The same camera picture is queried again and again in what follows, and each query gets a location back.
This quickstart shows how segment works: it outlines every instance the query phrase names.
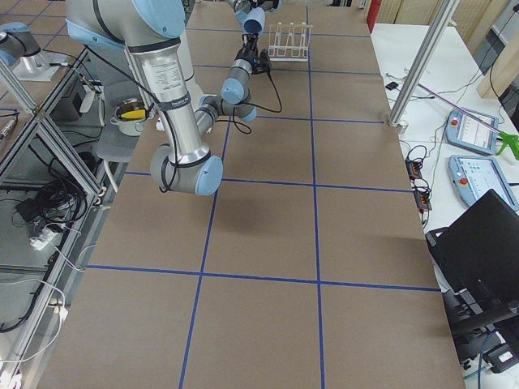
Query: wooden panel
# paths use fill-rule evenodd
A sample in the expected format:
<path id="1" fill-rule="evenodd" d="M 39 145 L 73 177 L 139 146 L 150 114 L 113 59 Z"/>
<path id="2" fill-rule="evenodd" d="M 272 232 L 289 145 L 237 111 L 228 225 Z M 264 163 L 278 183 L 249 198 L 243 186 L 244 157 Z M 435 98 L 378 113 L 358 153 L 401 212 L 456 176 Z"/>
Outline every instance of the wooden panel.
<path id="1" fill-rule="evenodd" d="M 436 0 L 403 0 L 395 23 L 429 24 Z"/>
<path id="2" fill-rule="evenodd" d="M 494 91 L 501 96 L 505 89 L 519 75 L 519 32 L 510 40 L 501 52 L 492 71 L 478 85 L 478 93 L 483 99 L 496 99 Z"/>
<path id="3" fill-rule="evenodd" d="M 456 30 L 466 41 L 475 26 L 481 20 L 489 4 L 488 0 L 461 0 L 454 12 L 453 20 L 457 23 Z"/>
<path id="4" fill-rule="evenodd" d="M 506 7 L 507 0 L 491 0 L 481 19 L 474 26 L 470 36 L 466 37 L 465 43 L 469 51 L 474 54 L 479 45 L 487 36 L 492 24 L 499 18 Z"/>
<path id="5" fill-rule="evenodd" d="M 402 0 L 384 0 L 380 8 L 378 23 L 395 23 Z"/>

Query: blue tape grid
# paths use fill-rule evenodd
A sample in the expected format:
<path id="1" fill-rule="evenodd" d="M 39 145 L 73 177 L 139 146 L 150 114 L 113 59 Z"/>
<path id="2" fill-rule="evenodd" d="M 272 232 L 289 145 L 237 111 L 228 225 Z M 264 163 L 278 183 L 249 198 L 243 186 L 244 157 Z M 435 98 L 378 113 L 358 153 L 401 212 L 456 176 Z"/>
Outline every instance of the blue tape grid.
<path id="1" fill-rule="evenodd" d="M 307 24 L 310 24 L 308 7 L 306 7 Z M 314 106 L 311 89 L 311 49 L 308 47 L 308 88 L 310 101 L 310 132 L 311 132 L 311 170 L 314 195 L 314 232 L 315 232 L 315 268 L 317 270 L 317 314 L 319 318 L 319 354 L 321 389 L 326 389 L 326 370 L 324 364 L 324 329 L 323 329 L 323 298 L 321 290 L 321 263 L 319 251 L 319 206 L 317 203 L 317 176 L 315 166 L 315 137 L 314 137 Z"/>
<path id="2" fill-rule="evenodd" d="M 134 271 L 140 273 L 155 273 L 155 274 L 174 274 L 176 276 L 203 276 L 208 278 L 224 278 L 230 280 L 256 280 L 256 281 L 272 281 L 281 282 L 287 284 L 310 284 L 310 285 L 331 285 L 331 286 L 342 286 L 347 288 L 366 288 L 366 289 L 390 289 L 390 290 L 411 290 L 414 292 L 433 292 L 440 293 L 440 288 L 429 288 L 426 286 L 406 286 L 406 285 L 389 285 L 389 284 L 368 284 L 363 282 L 343 282 L 343 281 L 330 281 L 330 280 L 304 280 L 300 278 L 285 278 L 285 277 L 272 277 L 272 276 L 249 276 L 244 274 L 231 274 L 231 273 L 213 273 L 213 272 L 200 272 L 200 271 L 189 271 L 189 270 L 175 270 L 175 269 L 160 269 L 153 267 L 129 267 L 129 266 L 113 266 L 113 265 L 98 265 L 89 264 L 89 269 L 97 270 L 111 270 L 111 271 Z"/>
<path id="3" fill-rule="evenodd" d="M 10 9 L 14 9 L 20 0 Z M 32 21 L 34 22 L 38 16 L 42 15 L 43 12 L 49 8 L 49 5 L 45 7 L 45 9 L 35 17 Z M 308 7 L 306 9 L 307 13 L 307 23 L 309 22 L 309 10 Z M 45 45 L 47 48 L 52 41 L 57 37 L 62 35 L 62 31 L 66 26 L 63 25 L 62 28 L 56 34 L 35 34 L 41 36 L 51 36 L 52 39 Z M 211 30 L 205 28 L 188 28 L 188 30 L 203 30 L 203 31 L 214 31 L 214 32 L 241 32 L 239 30 Z M 355 36 L 355 35 L 341 35 L 341 34 L 319 34 L 315 33 L 313 35 L 317 36 L 347 36 L 347 37 L 356 37 L 356 38 L 368 38 L 369 36 Z M 198 65 L 197 67 L 221 67 L 228 68 L 227 66 L 210 66 L 210 65 Z M 279 71 L 299 71 L 299 70 L 289 70 L 289 69 L 280 69 Z M 260 280 L 260 281 L 272 281 L 272 282 L 285 282 L 285 283 L 299 283 L 299 284 L 313 284 L 316 286 L 317 292 L 317 301 L 318 301 L 318 316 L 319 316 L 319 343 L 320 343 L 320 378 L 321 378 L 321 389 L 326 388 L 326 380 L 325 380 L 325 363 L 324 363 L 324 330 L 323 330 L 323 307 L 322 307 L 322 285 L 333 285 L 333 286 L 341 286 L 341 287 L 354 287 L 354 288 L 369 288 L 369 289 L 393 289 L 393 290 L 412 290 L 412 291 L 422 291 L 422 292 L 440 292 L 438 288 L 426 288 L 426 287 L 413 287 L 413 286 L 404 286 L 404 285 L 385 285 L 385 284 L 364 284 L 364 283 L 352 283 L 352 282 L 339 282 L 339 281 L 328 281 L 321 279 L 320 272 L 320 251 L 319 251 L 319 220 L 318 220 L 318 201 L 317 201 L 317 188 L 335 188 L 335 189 L 347 189 L 347 190 L 379 190 L 379 191 L 392 191 L 392 192 L 401 192 L 401 193 L 411 193 L 411 190 L 394 190 L 388 188 L 370 188 L 370 187 L 357 187 L 357 186 L 334 186 L 334 185 L 325 185 L 325 184 L 317 184 L 316 182 L 316 166 L 315 166 L 315 142 L 314 142 L 314 122 L 359 122 L 359 123 L 384 123 L 381 121 L 362 121 L 362 120 L 332 120 L 332 119 L 314 119 L 313 118 L 313 104 L 312 104 L 312 86 L 311 86 L 311 60 L 308 60 L 308 69 L 300 70 L 299 72 L 307 72 L 309 77 L 309 92 L 310 92 L 310 119 L 307 118 L 284 118 L 288 120 L 303 120 L 309 121 L 311 125 L 311 157 L 312 157 L 312 183 L 297 183 L 297 182 L 269 182 L 269 181 L 254 181 L 254 180 L 241 180 L 241 179 L 233 179 L 233 178 L 225 178 L 224 181 L 227 182 L 248 182 L 248 183 L 259 183 L 259 184 L 272 184 L 272 185 L 290 185 L 290 186 L 309 186 L 313 188 L 313 197 L 314 197 L 314 229 L 315 229 L 315 267 L 316 267 L 316 280 L 302 280 L 302 279 L 292 279 L 292 278 L 282 278 L 282 277 L 268 277 L 268 276 L 246 276 L 246 275 L 236 275 L 236 274 L 225 274 L 225 273 L 209 273 L 205 272 L 205 263 L 208 254 L 208 247 L 211 241 L 211 232 L 212 225 L 214 221 L 214 215 L 217 207 L 217 199 L 218 192 L 215 193 L 214 200 L 212 202 L 212 210 L 208 223 L 208 231 L 205 240 L 204 246 L 204 255 L 202 258 L 202 263 L 200 265 L 200 271 L 179 271 L 179 270 L 169 270 L 169 269 L 153 269 L 153 268 L 142 268 L 142 267 L 114 267 L 114 266 L 105 266 L 105 265 L 89 265 L 88 268 L 91 269 L 101 269 L 101 270 L 115 270 L 115 271 L 139 271 L 139 272 L 151 272 L 151 273 L 165 273 L 165 274 L 176 274 L 176 275 L 184 275 L 184 276 L 196 276 L 198 277 L 198 283 L 195 293 L 195 300 L 193 303 L 193 309 L 191 312 L 191 321 L 189 326 L 189 332 L 186 342 L 186 348 L 184 351 L 184 358 L 182 362 L 182 373 L 178 383 L 178 389 L 183 389 L 184 380 L 187 372 L 187 363 L 189 360 L 189 352 L 191 349 L 191 341 L 193 337 L 193 331 L 195 328 L 195 320 L 196 313 L 198 310 L 199 296 L 202 289 L 203 278 L 204 277 L 213 277 L 213 278 L 225 278 L 225 279 L 240 279 L 240 280 Z M 362 72 L 348 72 L 348 71 L 314 71 L 314 73 L 336 73 L 336 74 L 346 74 L 346 75 L 379 75 L 378 73 L 362 73 Z M 225 158 L 225 152 L 227 148 L 227 142 L 229 138 L 230 131 L 230 123 L 227 126 L 226 134 L 225 134 L 225 142 L 222 152 L 222 160 Z M 129 175 L 140 175 L 140 176 L 148 176 L 149 173 L 142 172 L 127 172 Z"/>

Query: black device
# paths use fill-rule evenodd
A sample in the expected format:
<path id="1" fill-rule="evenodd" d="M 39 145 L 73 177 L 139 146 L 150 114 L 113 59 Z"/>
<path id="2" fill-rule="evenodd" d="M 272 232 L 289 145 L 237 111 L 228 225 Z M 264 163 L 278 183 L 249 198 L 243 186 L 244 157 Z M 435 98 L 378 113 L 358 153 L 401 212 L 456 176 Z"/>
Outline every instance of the black device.
<path id="1" fill-rule="evenodd" d="M 252 66 L 252 74 L 260 75 L 262 73 L 270 73 L 272 65 L 268 51 L 258 50 L 258 34 L 243 34 L 243 46 L 236 54 L 235 59 L 247 61 Z"/>
<path id="2" fill-rule="evenodd" d="M 519 216 L 489 190 L 454 223 L 427 233 L 427 244 L 452 291 L 444 304 L 464 361 L 476 357 L 487 333 L 504 337 L 487 342 L 483 357 L 492 371 L 519 362 Z"/>

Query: white plug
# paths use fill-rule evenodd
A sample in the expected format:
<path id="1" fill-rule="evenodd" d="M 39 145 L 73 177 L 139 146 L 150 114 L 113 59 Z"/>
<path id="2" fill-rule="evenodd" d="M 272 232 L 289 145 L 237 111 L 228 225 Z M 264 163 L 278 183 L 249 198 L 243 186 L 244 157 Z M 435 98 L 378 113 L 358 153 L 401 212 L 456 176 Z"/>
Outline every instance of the white plug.
<path id="1" fill-rule="evenodd" d="M 31 237 L 29 241 L 34 250 L 41 251 L 54 239 L 56 235 L 58 235 L 58 233 L 55 233 L 49 227 L 44 227 L 41 230 L 39 237 Z"/>

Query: white cord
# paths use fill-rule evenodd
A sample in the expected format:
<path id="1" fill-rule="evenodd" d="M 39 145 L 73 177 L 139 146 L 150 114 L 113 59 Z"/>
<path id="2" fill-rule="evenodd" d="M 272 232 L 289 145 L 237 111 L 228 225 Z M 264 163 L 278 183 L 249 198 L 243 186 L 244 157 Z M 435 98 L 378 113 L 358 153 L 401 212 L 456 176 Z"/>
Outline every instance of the white cord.
<path id="1" fill-rule="evenodd" d="M 58 252 L 58 253 L 59 253 L 59 254 L 60 254 L 64 259 L 65 259 L 66 264 L 67 264 L 70 268 L 72 268 L 72 269 L 74 269 L 74 270 L 76 270 L 76 271 L 80 271 L 80 272 L 85 271 L 85 269 L 84 269 L 83 267 L 77 267 L 76 265 L 74 265 L 74 264 L 72 263 L 72 261 L 70 261 L 69 258 L 68 258 L 66 255 L 64 255 L 64 253 L 62 253 L 62 252 L 60 251 L 60 249 L 57 248 L 55 245 L 53 245 L 51 242 L 48 242 L 48 241 L 46 241 L 45 239 L 42 239 L 41 237 L 32 237 L 32 239 L 37 239 L 37 240 L 39 240 L 39 241 L 46 242 L 48 245 L 51 245 L 51 246 L 52 246 L 52 247 L 53 247 L 53 248 L 54 248 L 54 249 L 55 249 L 55 250 L 56 250 L 56 251 L 57 251 L 57 252 Z"/>
<path id="2" fill-rule="evenodd" d="M 103 166 L 105 166 L 106 177 L 108 177 L 110 184 L 112 184 L 112 187 L 114 188 L 114 192 L 117 193 L 119 191 L 119 187 L 118 187 L 117 183 L 115 182 L 115 177 L 112 174 L 112 171 L 110 170 L 109 162 L 107 160 L 103 160 Z"/>
<path id="3" fill-rule="evenodd" d="M 23 283 L 26 283 L 26 282 L 39 282 L 41 284 L 45 284 L 49 288 L 51 288 L 51 289 L 55 290 L 56 292 L 58 292 L 59 294 L 61 294 L 61 296 L 62 296 L 62 304 L 59 307 L 59 309 L 60 309 L 59 312 L 60 313 L 59 313 L 59 321 L 58 321 L 58 330 L 56 331 L 56 333 L 54 334 L 54 336 L 52 337 L 50 342 L 45 345 L 45 347 L 43 347 L 40 350 L 36 351 L 30 357 L 27 357 L 27 358 L 24 358 L 24 359 L 0 359 L 0 363 L 21 363 L 21 362 L 31 361 L 33 358 L 37 357 L 38 355 L 43 353 L 47 348 L 49 348 L 51 346 L 51 344 L 56 341 L 56 339 L 58 338 L 59 332 L 62 330 L 62 323 L 63 323 L 62 312 L 63 312 L 63 314 L 66 314 L 66 308 L 65 308 L 65 293 L 61 289 L 56 288 L 54 285 L 51 285 L 48 282 L 45 282 L 43 280 L 37 280 L 35 278 L 31 278 L 30 280 L 21 280 L 21 281 L 14 281 L 14 282 L 0 282 L 0 284 L 2 284 L 2 285 L 15 285 L 15 284 L 23 284 Z"/>
<path id="4" fill-rule="evenodd" d="M 58 225 L 60 229 L 68 229 L 69 231 L 72 231 L 73 233 L 77 233 L 78 235 L 81 235 L 81 231 L 79 231 L 78 229 L 71 229 L 70 227 L 67 227 L 65 225 L 62 225 L 62 224 L 65 224 L 64 222 L 63 223 L 48 223 L 46 225 L 43 226 L 43 228 L 45 227 L 49 227 L 50 225 Z"/>
<path id="5" fill-rule="evenodd" d="M 83 249 L 81 249 L 81 251 L 79 252 L 78 254 L 78 262 L 81 260 L 81 255 L 83 255 L 83 253 L 87 250 L 87 249 L 91 249 L 93 247 L 96 246 L 96 243 L 92 244 L 92 245 L 88 245 L 88 246 L 85 246 Z"/>
<path id="6" fill-rule="evenodd" d="M 105 98 L 103 97 L 103 94 L 101 93 L 98 97 L 99 104 L 97 105 L 99 108 L 97 110 L 97 113 L 99 114 L 99 123 L 101 124 L 101 127 L 106 126 L 105 123 Z"/>

